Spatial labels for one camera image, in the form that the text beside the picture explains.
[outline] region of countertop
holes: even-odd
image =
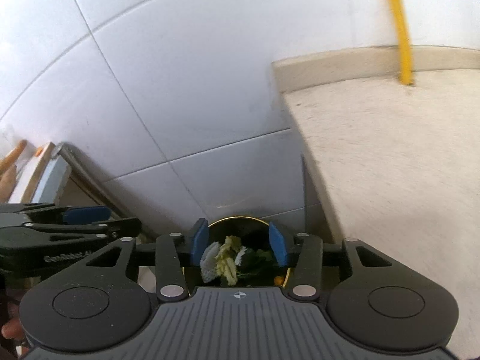
[[[480,355],[480,70],[351,79],[284,93],[334,237],[444,286],[449,348]]]

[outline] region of metal screw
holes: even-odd
[[[295,286],[293,288],[293,293],[303,298],[313,296],[316,294],[316,292],[317,290],[315,287],[309,286],[308,284],[300,284],[299,286]]]
[[[175,284],[164,286],[160,289],[160,294],[168,298],[174,298],[183,294],[183,288]]]

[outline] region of wooden handle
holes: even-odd
[[[0,179],[0,203],[8,202],[17,183],[17,166],[12,165]]]
[[[15,164],[15,161],[18,160],[18,157],[20,157],[20,154],[22,154],[26,146],[27,141],[22,139],[20,142],[18,142],[18,145],[11,152],[9,152],[3,160],[0,161],[0,175],[6,172],[13,164]]]

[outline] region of yellow pipe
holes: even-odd
[[[412,54],[409,33],[405,23],[402,0],[389,0],[397,28],[398,49],[400,52],[400,82],[404,85],[413,84]]]

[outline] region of blue gripper pad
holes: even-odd
[[[78,207],[66,210],[62,219],[67,225],[88,225],[93,222],[107,221],[111,211],[107,206]]]
[[[190,262],[193,266],[200,266],[200,259],[208,246],[209,229],[208,222],[204,219],[193,236],[190,251]]]
[[[289,263],[289,257],[285,245],[285,239],[273,222],[268,224],[268,239],[270,240],[270,247],[273,250],[278,265],[287,266]]]

